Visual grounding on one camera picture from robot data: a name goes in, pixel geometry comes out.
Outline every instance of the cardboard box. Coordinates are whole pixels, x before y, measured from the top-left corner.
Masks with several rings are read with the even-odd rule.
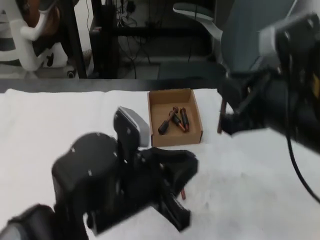
[[[194,91],[191,89],[173,89],[151,91],[148,93],[151,144],[153,147],[199,144],[203,128]],[[172,121],[165,135],[158,128],[168,118],[173,107],[186,109],[190,123],[189,132],[182,132]]]

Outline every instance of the white chair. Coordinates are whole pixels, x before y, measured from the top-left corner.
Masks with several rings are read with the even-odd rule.
[[[43,50],[39,52],[33,45],[33,42],[41,36],[48,20],[48,13],[55,3],[56,0],[41,0],[39,21],[35,27],[29,27],[23,19],[16,0],[1,0],[0,9],[4,12],[2,11],[0,15],[0,63],[21,66],[27,73],[32,73],[34,77],[42,67],[55,68],[55,70],[65,73],[64,76],[61,76],[62,78],[75,76],[75,69],[72,66],[66,66],[66,60],[64,62],[53,61],[54,54],[50,49],[44,46],[40,48]],[[8,30],[8,27],[11,33],[10,38],[8,38],[8,34],[1,35]]]

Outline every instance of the white cloth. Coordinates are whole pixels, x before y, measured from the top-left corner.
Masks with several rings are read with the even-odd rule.
[[[191,227],[178,231],[148,208],[100,235],[102,240],[318,240],[320,205],[306,192],[291,165],[286,140],[271,130],[217,135],[221,97],[195,90],[202,143],[187,149],[199,159],[185,188]],[[118,106],[147,123],[146,92],[24,93],[0,95],[0,226],[35,203],[55,202],[51,166],[81,135],[115,136]],[[320,157],[294,144],[298,164],[320,194]],[[95,239],[89,232],[90,239]]]

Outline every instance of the office chair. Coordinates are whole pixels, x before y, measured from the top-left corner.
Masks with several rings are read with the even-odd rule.
[[[288,17],[297,0],[235,0],[224,31],[214,24],[214,13],[190,3],[176,3],[173,11],[197,20],[220,42],[222,62],[166,62],[158,79],[208,79],[217,86],[226,72],[247,72],[259,68],[259,31]]]
[[[41,37],[49,12],[55,3],[56,0],[40,1],[40,18],[36,27],[33,28],[24,21],[16,0],[1,0],[0,64],[21,66],[26,70],[26,74],[31,73],[34,78],[37,77],[37,73],[44,70],[42,67],[55,68],[56,72],[63,72],[62,77],[75,76],[75,69],[72,66],[66,66],[67,61],[54,62],[54,54],[49,49],[52,46],[47,46],[46,42],[37,47],[33,45],[33,42]],[[49,77],[51,75],[57,75],[57,73],[51,72]]]

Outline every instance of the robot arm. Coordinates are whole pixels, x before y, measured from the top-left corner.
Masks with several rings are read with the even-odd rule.
[[[0,240],[87,240],[87,226],[100,234],[152,206],[178,231],[190,225],[191,212],[176,197],[197,173],[189,151],[150,148],[149,126],[131,109],[114,116],[118,139],[91,133],[78,139],[52,167],[54,211],[36,205],[13,218]]]

